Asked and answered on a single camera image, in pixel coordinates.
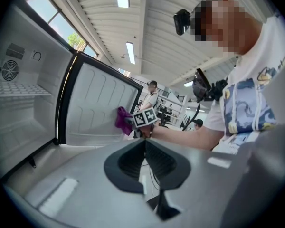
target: white t-shirt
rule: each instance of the white t-shirt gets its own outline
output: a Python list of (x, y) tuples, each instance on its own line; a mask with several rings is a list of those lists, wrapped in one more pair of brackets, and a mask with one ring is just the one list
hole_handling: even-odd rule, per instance
[(236, 154), (240, 145), (254, 141), (261, 130), (276, 125), (275, 116), (262, 94), (264, 87), (285, 61), (285, 21), (271, 17), (263, 24), (256, 44), (243, 55), (228, 75), (219, 103), (214, 101), (204, 126), (225, 131), (213, 149)]
[(141, 109), (143, 107), (145, 107), (148, 103), (151, 103), (152, 104), (152, 107), (154, 107), (154, 105), (156, 104), (157, 102), (157, 99), (158, 99), (158, 94), (157, 92), (153, 92), (152, 94), (149, 92), (145, 99), (143, 100), (143, 103), (142, 103), (142, 106), (141, 106)]

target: refrigerator shelf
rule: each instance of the refrigerator shelf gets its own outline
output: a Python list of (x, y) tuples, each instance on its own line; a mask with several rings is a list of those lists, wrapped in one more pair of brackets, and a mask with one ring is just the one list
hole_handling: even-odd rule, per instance
[(0, 97), (51, 95), (39, 85), (0, 82)]

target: fan grille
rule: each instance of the fan grille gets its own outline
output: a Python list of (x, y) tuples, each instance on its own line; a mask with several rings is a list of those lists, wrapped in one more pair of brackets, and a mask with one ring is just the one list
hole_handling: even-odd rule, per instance
[(6, 81), (14, 80), (19, 73), (19, 67), (17, 62), (15, 62), (14, 60), (6, 61), (1, 69), (1, 73), (2, 77)]

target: purple cloth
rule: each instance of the purple cloth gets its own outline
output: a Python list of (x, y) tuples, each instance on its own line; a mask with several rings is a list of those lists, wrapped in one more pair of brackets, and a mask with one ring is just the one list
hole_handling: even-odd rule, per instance
[(122, 106), (119, 107), (117, 109), (117, 118), (115, 121), (115, 127), (117, 128), (121, 128), (122, 131), (126, 134), (126, 135), (130, 135), (130, 133), (132, 132), (132, 126), (130, 124), (128, 124), (124, 119), (126, 117), (132, 117), (132, 115), (130, 113), (128, 113), (126, 111), (126, 109), (124, 109)]

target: tree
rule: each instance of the tree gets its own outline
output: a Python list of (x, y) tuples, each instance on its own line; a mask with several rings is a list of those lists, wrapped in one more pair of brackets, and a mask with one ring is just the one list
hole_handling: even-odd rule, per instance
[(75, 46), (77, 48), (79, 48), (80, 46), (82, 46), (84, 44), (84, 40), (81, 39), (81, 37), (79, 35), (77, 35), (75, 32), (70, 35), (68, 38), (68, 43), (70, 44), (71, 47), (75, 48)]

